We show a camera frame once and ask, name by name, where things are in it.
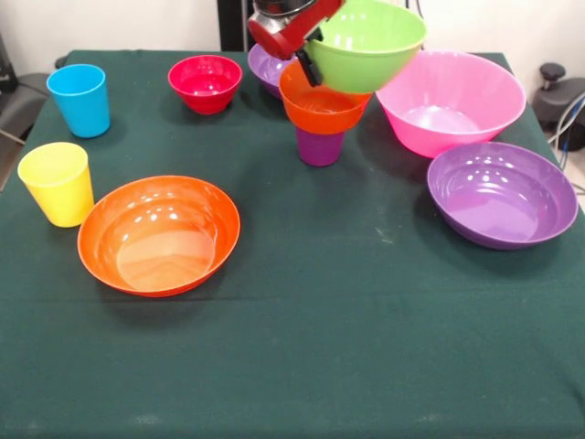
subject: blue cup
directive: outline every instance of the blue cup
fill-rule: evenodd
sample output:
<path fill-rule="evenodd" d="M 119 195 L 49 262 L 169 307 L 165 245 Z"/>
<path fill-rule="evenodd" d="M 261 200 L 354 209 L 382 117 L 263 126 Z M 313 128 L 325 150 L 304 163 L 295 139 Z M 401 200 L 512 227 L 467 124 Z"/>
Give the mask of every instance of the blue cup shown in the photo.
<path fill-rule="evenodd" d="M 47 88 L 71 132 L 96 137 L 110 128 L 106 74 L 91 64 L 72 64 L 54 71 Z"/>

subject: white wall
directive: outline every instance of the white wall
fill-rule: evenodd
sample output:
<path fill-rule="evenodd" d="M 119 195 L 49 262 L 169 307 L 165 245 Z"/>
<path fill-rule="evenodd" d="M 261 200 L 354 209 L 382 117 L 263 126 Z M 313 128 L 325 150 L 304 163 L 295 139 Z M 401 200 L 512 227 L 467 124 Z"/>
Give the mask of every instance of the white wall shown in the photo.
<path fill-rule="evenodd" d="M 18 74 L 73 48 L 220 48 L 217 0 L 0 0 L 0 30 Z"/>
<path fill-rule="evenodd" d="M 427 48 L 504 52 L 529 96 L 546 61 L 585 76 L 585 0 L 420 0 Z"/>
<path fill-rule="evenodd" d="M 217 1 L 0 0 L 0 29 L 19 73 L 50 71 L 72 48 L 219 49 Z M 427 48 L 504 52 L 529 94 L 548 60 L 565 65 L 570 76 L 585 76 L 585 0 L 420 4 Z"/>

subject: purple cup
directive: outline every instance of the purple cup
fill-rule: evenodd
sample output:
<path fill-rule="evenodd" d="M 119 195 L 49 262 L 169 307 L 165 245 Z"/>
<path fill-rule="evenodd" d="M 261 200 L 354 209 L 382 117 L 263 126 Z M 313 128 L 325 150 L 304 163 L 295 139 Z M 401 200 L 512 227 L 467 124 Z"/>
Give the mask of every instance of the purple cup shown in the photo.
<path fill-rule="evenodd" d="M 299 156 L 310 166 L 329 166 L 341 155 L 346 133 L 313 134 L 296 129 Z"/>
<path fill-rule="evenodd" d="M 272 57 L 259 44 L 255 44 L 248 53 L 250 70 L 260 80 L 266 91 L 278 99 L 282 99 L 278 89 L 282 71 L 294 60 L 295 57 L 286 61 Z"/>

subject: plastic bowl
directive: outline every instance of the plastic bowl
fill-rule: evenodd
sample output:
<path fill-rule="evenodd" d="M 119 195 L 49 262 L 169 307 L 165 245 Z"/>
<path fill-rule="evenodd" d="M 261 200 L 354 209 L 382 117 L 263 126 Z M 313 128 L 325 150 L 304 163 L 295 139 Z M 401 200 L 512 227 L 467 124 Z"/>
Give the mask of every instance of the plastic bowl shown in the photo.
<path fill-rule="evenodd" d="M 422 19 L 403 7 L 346 2 L 321 25 L 323 41 L 305 45 L 323 84 L 344 93 L 373 93 L 400 72 L 427 35 Z"/>
<path fill-rule="evenodd" d="M 481 143 L 438 155 L 427 181 L 446 221 L 463 237 L 497 250 L 551 240 L 577 218 L 565 175 L 525 148 Z"/>
<path fill-rule="evenodd" d="M 427 157 L 492 140 L 527 104 L 522 85 L 508 70 L 454 51 L 421 51 L 376 96 L 398 139 Z"/>
<path fill-rule="evenodd" d="M 344 94 L 320 85 L 311 87 L 298 60 L 281 75 L 284 110 L 292 123 L 312 134 L 339 134 L 359 122 L 371 94 Z"/>
<path fill-rule="evenodd" d="M 233 99 L 243 78 L 233 59 L 198 55 L 182 59 L 168 72 L 168 81 L 181 100 L 194 112 L 222 112 Z"/>
<path fill-rule="evenodd" d="M 283 61 L 269 55 L 261 45 L 255 44 L 248 53 L 248 65 L 252 73 L 260 80 L 262 86 L 275 98 L 281 99 L 278 83 L 282 71 L 293 59 Z"/>
<path fill-rule="evenodd" d="M 219 188 L 192 177 L 149 177 L 95 205 L 78 251 L 112 288 L 163 297 L 205 282 L 236 246 L 239 227 L 236 206 Z"/>

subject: green bowl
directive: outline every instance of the green bowl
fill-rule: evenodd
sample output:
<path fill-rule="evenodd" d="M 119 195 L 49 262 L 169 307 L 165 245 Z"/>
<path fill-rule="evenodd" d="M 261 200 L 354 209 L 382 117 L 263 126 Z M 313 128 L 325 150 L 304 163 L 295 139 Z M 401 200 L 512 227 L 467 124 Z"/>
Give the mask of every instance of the green bowl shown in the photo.
<path fill-rule="evenodd" d="M 384 87 L 417 54 L 427 27 L 403 7 L 378 0 L 347 1 L 321 25 L 323 41 L 306 51 L 323 84 L 342 93 L 373 93 Z"/>

